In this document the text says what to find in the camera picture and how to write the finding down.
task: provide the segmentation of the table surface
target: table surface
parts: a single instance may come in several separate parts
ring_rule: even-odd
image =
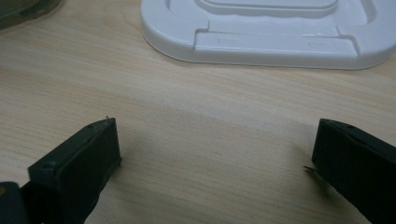
[[[122,166],[86,223],[368,223],[304,170],[320,118],[396,145],[396,55],[359,71],[184,63],[140,1],[64,1],[0,32],[0,181],[115,117]]]

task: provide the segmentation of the white plastic tray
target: white plastic tray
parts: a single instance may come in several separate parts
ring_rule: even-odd
[[[361,69],[396,48],[396,0],[142,0],[143,34],[196,63]]]

